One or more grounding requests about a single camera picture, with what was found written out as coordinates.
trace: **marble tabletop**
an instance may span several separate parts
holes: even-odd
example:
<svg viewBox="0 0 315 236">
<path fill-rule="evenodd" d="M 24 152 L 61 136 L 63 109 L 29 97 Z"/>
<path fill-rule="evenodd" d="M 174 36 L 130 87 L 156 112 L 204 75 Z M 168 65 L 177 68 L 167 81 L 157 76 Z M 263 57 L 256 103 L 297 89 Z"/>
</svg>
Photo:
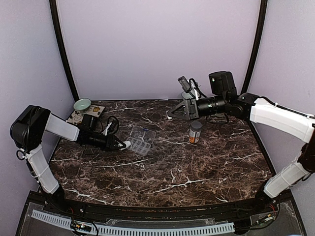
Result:
<svg viewBox="0 0 315 236">
<path fill-rule="evenodd" d="M 254 197 L 271 177 L 250 127 L 230 117 L 201 118 L 197 144 L 188 142 L 189 121 L 168 120 L 179 101 L 103 101 L 105 125 L 116 116 L 126 140 L 134 125 L 156 137 L 145 156 L 131 150 L 99 151 L 62 139 L 50 162 L 66 198 L 129 207 L 188 207 Z"/>
</svg>

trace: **coaster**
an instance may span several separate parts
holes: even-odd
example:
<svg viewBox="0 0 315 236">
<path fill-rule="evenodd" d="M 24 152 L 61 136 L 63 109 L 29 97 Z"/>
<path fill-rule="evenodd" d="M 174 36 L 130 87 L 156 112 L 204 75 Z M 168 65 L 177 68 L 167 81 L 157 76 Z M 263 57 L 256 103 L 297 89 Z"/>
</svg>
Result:
<svg viewBox="0 0 315 236">
<path fill-rule="evenodd" d="M 80 124 L 83 120 L 83 116 L 85 114 L 94 116 L 94 117 L 99 117 L 100 114 L 104 111 L 105 107 L 103 106 L 97 106 L 97 105 L 91 105 L 89 110 L 85 113 L 79 113 L 77 111 L 73 111 L 70 117 L 67 119 L 68 123 L 71 124 Z"/>
</svg>

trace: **wire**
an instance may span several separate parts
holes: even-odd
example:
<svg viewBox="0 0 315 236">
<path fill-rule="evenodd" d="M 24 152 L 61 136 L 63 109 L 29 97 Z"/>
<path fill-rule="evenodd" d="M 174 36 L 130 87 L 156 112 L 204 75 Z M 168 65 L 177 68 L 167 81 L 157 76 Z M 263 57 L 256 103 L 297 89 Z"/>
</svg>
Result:
<svg viewBox="0 0 315 236">
<path fill-rule="evenodd" d="M 107 119 L 107 125 L 106 126 L 108 126 L 108 124 L 111 122 L 111 120 L 110 119 L 114 119 L 115 121 L 116 121 L 116 129 L 114 130 L 114 131 L 112 131 L 112 132 L 109 132 L 110 134 L 116 134 L 117 132 L 118 132 L 118 130 L 119 130 L 119 120 L 115 117 L 115 116 L 110 116 L 108 119 Z"/>
<path fill-rule="evenodd" d="M 71 207 L 70 207 L 69 209 L 71 210 L 72 214 L 74 214 L 74 210 L 73 210 Z M 74 216 L 72 216 L 71 222 L 72 222 L 72 224 L 75 224 L 75 223 L 74 223 Z M 75 228 L 71 228 L 71 229 L 74 230 L 74 232 L 72 232 L 74 235 L 78 235 L 78 236 L 81 236 L 81 235 L 82 235 L 82 234 L 79 233 Z"/>
<path fill-rule="evenodd" d="M 101 131 L 100 131 L 99 133 L 101 133 L 101 132 L 103 132 L 103 130 L 104 130 L 103 123 L 102 123 L 102 121 L 101 121 L 101 119 L 100 119 L 99 117 L 97 117 L 96 119 L 97 119 L 97 120 L 99 121 L 99 123 L 100 123 Z"/>
<path fill-rule="evenodd" d="M 200 90 L 198 83 L 194 78 L 189 79 L 189 83 L 191 84 L 192 82 L 195 85 L 195 89 L 200 93 L 200 95 L 206 98 L 207 96 Z"/>
<path fill-rule="evenodd" d="M 277 216 L 277 213 L 276 213 L 276 210 L 275 210 L 275 207 L 273 205 L 269 205 L 269 207 L 272 209 L 272 212 L 275 216 Z"/>
<path fill-rule="evenodd" d="M 193 98 L 196 98 L 195 95 L 194 95 L 191 91 L 189 91 L 189 94 L 190 94 Z"/>
<path fill-rule="evenodd" d="M 307 115 L 307 114 L 305 114 L 305 113 L 292 110 L 292 109 L 290 109 L 290 108 L 288 108 L 288 107 L 284 107 L 284 106 L 278 105 L 278 104 L 274 103 L 273 101 L 271 101 L 271 100 L 270 100 L 269 98 L 267 98 L 267 97 L 262 96 L 262 97 L 259 97 L 259 98 L 263 98 L 263 99 L 265 99 L 267 102 L 269 102 L 271 105 L 277 106 L 277 107 L 279 107 L 279 108 L 281 108 L 281 109 L 283 109 L 283 110 L 286 110 L 286 111 L 289 111 L 289 112 L 293 112 L 293 113 L 295 113 L 295 114 L 299 114 L 299 115 L 304 116 L 304 117 L 308 117 L 308 118 L 315 119 L 314 116 L 310 116 L 310 115 Z"/>
<path fill-rule="evenodd" d="M 63 214 L 69 214 L 69 212 L 66 212 L 66 211 L 64 211 L 64 210 L 61 210 L 59 207 L 55 206 L 55 205 L 52 203 L 52 201 L 50 200 L 49 197 L 47 197 L 46 199 L 49 201 L 49 203 L 50 203 L 55 209 L 57 209 L 57 210 L 60 211 L 61 213 L 63 213 Z M 96 236 L 98 236 L 98 228 L 97 228 L 97 226 L 96 226 L 96 224 L 94 223 L 93 220 L 90 220 L 90 219 L 88 219 L 88 218 L 86 218 L 86 217 L 84 217 L 84 216 L 82 216 L 82 215 L 74 214 L 74 211 L 73 211 L 72 209 L 71 209 L 71 211 L 72 211 L 71 214 L 72 214 L 73 219 L 74 219 L 74 217 L 76 216 L 76 217 L 82 218 L 83 220 L 86 220 L 86 221 L 88 221 L 89 223 L 91 223 L 91 224 L 94 226 L 95 230 L 96 230 Z"/>
<path fill-rule="evenodd" d="M 16 157 L 17 157 L 20 161 L 24 161 L 24 160 L 25 160 L 24 152 L 23 152 L 22 150 L 20 150 L 20 149 L 16 151 Z"/>
<path fill-rule="evenodd" d="M 256 227 L 256 228 L 253 228 L 254 226 L 258 225 L 257 222 L 255 222 L 254 224 L 252 224 L 251 226 L 248 226 L 248 227 L 235 227 L 235 229 L 237 230 L 262 230 L 262 229 L 265 229 L 267 227 L 269 227 L 270 225 L 272 225 L 276 219 L 278 218 L 279 214 L 280 214 L 280 206 L 281 206 L 281 195 L 279 194 L 279 199 L 278 199 L 278 202 L 279 202 L 279 209 L 278 209 L 278 212 L 276 213 L 275 212 L 275 218 L 268 224 L 268 225 L 265 225 L 263 227 Z"/>
<path fill-rule="evenodd" d="M 309 179 L 309 177 L 311 177 L 312 174 L 313 174 L 313 173 L 309 173 L 306 178 L 303 177 L 303 178 L 302 178 L 302 181 L 307 181 L 307 180 Z"/>
<path fill-rule="evenodd" d="M 228 118 L 227 113 L 224 113 L 224 116 L 225 116 L 225 118 L 226 118 L 226 123 L 229 123 L 229 122 L 230 122 L 230 119 Z"/>
</svg>

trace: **lavender wall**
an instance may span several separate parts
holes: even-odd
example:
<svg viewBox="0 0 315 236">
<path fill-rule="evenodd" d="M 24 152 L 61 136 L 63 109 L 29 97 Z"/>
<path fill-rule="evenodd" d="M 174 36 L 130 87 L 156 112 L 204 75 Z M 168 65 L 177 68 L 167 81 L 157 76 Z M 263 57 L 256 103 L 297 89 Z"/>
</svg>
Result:
<svg viewBox="0 0 315 236">
<path fill-rule="evenodd" d="M 240 90 L 260 0 L 60 0 L 65 46 L 80 97 L 177 98 L 177 78 L 232 71 Z"/>
<path fill-rule="evenodd" d="M 315 1 L 268 2 L 261 47 L 249 92 L 315 114 Z M 257 130 L 279 172 L 302 143 L 264 125 Z M 308 235 L 315 235 L 315 178 L 292 188 Z"/>
<path fill-rule="evenodd" d="M 37 184 L 25 162 L 15 156 L 10 126 L 29 104 L 64 118 L 73 104 L 47 0 L 1 1 L 0 101 L 0 235 L 15 235 L 29 190 L 36 190 Z M 47 158 L 56 141 L 44 136 Z"/>
</svg>

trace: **black cable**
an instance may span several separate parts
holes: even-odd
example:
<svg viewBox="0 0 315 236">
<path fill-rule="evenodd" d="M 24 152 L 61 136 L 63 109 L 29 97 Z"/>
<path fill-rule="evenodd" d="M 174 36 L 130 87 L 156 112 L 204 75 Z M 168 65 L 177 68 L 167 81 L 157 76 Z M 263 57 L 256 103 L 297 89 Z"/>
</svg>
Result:
<svg viewBox="0 0 315 236">
<path fill-rule="evenodd" d="M 22 150 L 20 150 L 20 149 L 16 151 L 16 157 L 17 157 L 20 161 L 24 161 L 24 160 L 25 160 L 24 152 L 23 152 Z"/>
<path fill-rule="evenodd" d="M 74 213 L 70 213 L 70 212 L 66 212 L 66 211 L 64 211 L 64 210 L 61 210 L 59 207 L 55 206 L 55 205 L 52 203 L 52 201 L 50 200 L 49 197 L 47 197 L 46 199 L 49 201 L 49 203 L 50 203 L 55 209 L 57 209 L 57 210 L 60 211 L 61 213 L 63 213 L 63 214 L 71 214 L 73 217 L 76 216 L 76 217 L 78 217 L 78 218 L 82 218 L 83 220 L 86 220 L 86 221 L 88 221 L 89 223 L 91 223 L 91 224 L 95 227 L 96 236 L 98 236 L 98 228 L 97 228 L 97 226 L 96 226 L 96 224 L 94 223 L 93 220 L 90 220 L 90 219 L 88 219 L 88 218 L 86 218 L 86 217 L 84 217 L 84 216 L 82 216 L 82 215 L 77 215 L 77 214 L 74 214 Z"/>
<path fill-rule="evenodd" d="M 293 113 L 298 114 L 298 115 L 301 115 L 301 116 L 303 116 L 303 117 L 309 117 L 309 118 L 315 119 L 314 116 L 309 116 L 309 115 L 307 115 L 307 114 L 305 114 L 305 113 L 292 110 L 292 109 L 290 109 L 290 108 L 288 108 L 288 107 L 284 107 L 284 106 L 281 106 L 281 105 L 276 105 L 276 103 L 274 103 L 273 101 L 271 101 L 271 100 L 270 100 L 269 98 L 267 98 L 267 97 L 262 96 L 262 97 L 259 97 L 259 98 L 265 99 L 265 100 L 266 100 L 267 102 L 269 102 L 271 105 L 276 106 L 276 107 L 279 107 L 280 109 L 283 109 L 283 110 L 286 110 L 286 111 L 289 111 L 289 112 L 293 112 Z"/>
<path fill-rule="evenodd" d="M 309 177 L 311 177 L 312 174 L 313 174 L 313 173 L 309 173 L 306 178 L 303 177 L 303 178 L 302 178 L 302 181 L 307 181 L 307 180 L 309 179 Z"/>
<path fill-rule="evenodd" d="M 115 117 L 115 116 L 110 116 L 108 119 L 107 119 L 107 125 L 106 126 L 108 126 L 108 124 L 111 122 L 111 120 L 110 119 L 114 119 L 115 121 L 116 121 L 116 129 L 114 130 L 114 131 L 111 131 L 111 132 L 109 132 L 110 134 L 116 134 L 117 132 L 118 132 L 118 130 L 119 130 L 119 120 Z"/>
<path fill-rule="evenodd" d="M 191 82 L 193 82 L 193 84 L 195 85 L 195 89 L 198 91 L 198 93 L 200 93 L 201 96 L 207 98 L 207 96 L 200 90 L 198 83 L 196 82 L 196 80 L 194 78 L 189 79 L 190 84 L 191 84 Z"/>
<path fill-rule="evenodd" d="M 228 118 L 227 113 L 224 113 L 224 116 L 225 116 L 225 118 L 226 118 L 226 123 L 229 123 L 229 122 L 230 122 L 230 119 Z"/>
<path fill-rule="evenodd" d="M 195 95 L 191 92 L 191 90 L 189 91 L 189 94 L 190 94 L 193 98 L 196 98 Z"/>
<path fill-rule="evenodd" d="M 279 214 L 280 214 L 280 206 L 281 206 L 281 194 L 279 194 L 279 199 L 278 199 L 278 202 L 279 202 L 279 208 L 278 208 L 278 212 L 277 212 L 277 215 L 276 217 L 274 218 L 274 220 L 272 220 L 268 225 L 265 225 L 263 227 L 256 227 L 256 228 L 252 228 L 253 226 L 256 226 L 258 225 L 257 222 L 255 222 L 254 224 L 252 224 L 251 226 L 248 226 L 248 227 L 235 227 L 235 229 L 237 230 L 262 230 L 262 229 L 265 229 L 269 226 L 271 226 L 275 221 L 276 219 L 278 218 Z"/>
<path fill-rule="evenodd" d="M 102 121 L 101 121 L 101 119 L 100 119 L 99 117 L 97 117 L 96 119 L 97 119 L 97 120 L 99 121 L 99 123 L 100 123 L 100 126 L 101 126 L 101 131 L 100 131 L 100 133 L 101 133 L 101 132 L 103 132 L 103 130 L 104 130 L 103 123 L 102 123 Z"/>
</svg>

